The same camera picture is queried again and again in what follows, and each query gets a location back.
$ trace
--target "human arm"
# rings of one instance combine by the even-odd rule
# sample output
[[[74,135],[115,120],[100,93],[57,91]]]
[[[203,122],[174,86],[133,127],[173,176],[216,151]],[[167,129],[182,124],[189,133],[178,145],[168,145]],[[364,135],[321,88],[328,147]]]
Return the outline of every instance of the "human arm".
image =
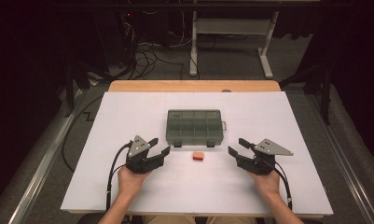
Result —
[[[279,192],[280,177],[272,171],[268,175],[255,175],[247,172],[256,182],[256,189],[268,204],[277,223],[303,223],[283,201]]]
[[[143,186],[145,178],[150,173],[138,175],[133,173],[125,166],[118,171],[118,195],[105,213],[100,224],[121,223],[123,217],[131,205],[134,197],[138,194]]]

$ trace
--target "white tabletop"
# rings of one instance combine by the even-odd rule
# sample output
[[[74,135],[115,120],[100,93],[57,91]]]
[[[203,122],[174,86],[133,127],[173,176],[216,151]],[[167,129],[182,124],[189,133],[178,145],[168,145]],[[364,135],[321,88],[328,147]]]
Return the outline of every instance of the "white tabletop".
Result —
[[[284,92],[107,92],[62,202],[70,212],[105,210],[106,183],[118,150],[135,135],[159,143],[148,157],[167,147],[169,109],[219,109],[227,123],[217,147],[171,148],[164,166],[146,180],[129,208],[131,214],[188,214],[197,216],[269,216],[270,210],[256,192],[253,179],[228,154],[228,146],[252,157],[239,138],[259,143],[268,138],[291,150],[294,156],[276,156],[287,175],[294,212],[299,216],[333,214],[321,180],[300,133]],[[193,161],[195,150],[203,161]],[[118,158],[125,162],[126,151]],[[117,195],[113,179],[112,199]],[[284,185],[280,191],[285,199]]]

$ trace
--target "gray floor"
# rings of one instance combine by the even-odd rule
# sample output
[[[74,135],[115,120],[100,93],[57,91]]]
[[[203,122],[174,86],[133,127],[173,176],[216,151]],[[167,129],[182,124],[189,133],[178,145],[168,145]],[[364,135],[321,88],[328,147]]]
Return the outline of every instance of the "gray floor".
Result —
[[[264,38],[249,37],[243,40],[217,38],[210,36],[199,37],[198,67],[200,79],[239,79],[259,80],[265,79],[256,48],[261,47]],[[294,75],[303,52],[309,44],[309,38],[292,40],[285,37],[273,39],[270,43],[268,57],[274,74],[274,79],[280,81]],[[156,61],[154,70],[145,76],[146,79],[197,79],[188,75],[189,47],[164,49],[154,47],[155,54],[147,52],[147,46],[139,48],[145,55],[171,63]],[[139,64],[145,65],[148,61],[144,54]],[[361,137],[356,132],[352,121],[341,104],[335,88],[332,87],[330,121],[331,125],[324,125],[317,114],[317,95],[305,95],[301,87],[303,83],[291,84],[284,88],[294,110],[298,125],[312,155],[317,172],[327,189],[327,196],[335,215],[320,219],[325,224],[330,223],[374,223],[374,210],[367,208],[367,201],[356,200],[364,198],[359,194],[358,186],[366,193],[368,203],[374,209],[374,160],[368,153]],[[103,94],[108,83],[92,86],[84,93],[84,99],[79,108],[83,108],[93,99]],[[97,112],[100,100],[89,106],[85,112],[91,112],[91,117]],[[53,144],[54,138],[59,134],[65,121],[64,114],[67,107],[63,104],[56,118],[53,119],[41,138],[32,148],[20,170],[15,174],[11,183],[0,199],[0,223],[8,223],[16,210],[23,193],[26,191],[39,163]],[[73,126],[65,142],[64,154],[72,167],[76,167],[80,152],[88,137],[92,121],[82,114]],[[24,223],[77,223],[81,215],[72,215],[60,211],[62,198],[72,173],[67,169],[59,153],[51,166],[48,177],[43,182],[40,191],[33,198],[33,204],[26,214]]]

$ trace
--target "hand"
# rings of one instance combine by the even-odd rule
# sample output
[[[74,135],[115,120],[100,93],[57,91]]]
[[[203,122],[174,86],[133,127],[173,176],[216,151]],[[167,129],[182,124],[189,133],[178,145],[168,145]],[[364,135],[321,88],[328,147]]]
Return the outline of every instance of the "hand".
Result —
[[[251,172],[247,173],[254,178],[256,182],[256,189],[259,194],[265,199],[273,194],[279,193],[280,177],[279,175],[271,171],[268,175],[255,175]]]
[[[118,197],[127,197],[133,199],[140,191],[145,178],[149,174],[150,172],[139,175],[133,173],[125,166],[120,168],[118,171]]]

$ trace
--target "small orange block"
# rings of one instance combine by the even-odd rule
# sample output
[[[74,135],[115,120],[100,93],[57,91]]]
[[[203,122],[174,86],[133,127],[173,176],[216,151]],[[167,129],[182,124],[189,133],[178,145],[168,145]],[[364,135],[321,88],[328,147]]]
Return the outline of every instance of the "small orange block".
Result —
[[[203,161],[204,153],[199,152],[199,151],[194,151],[192,157],[194,161]]]

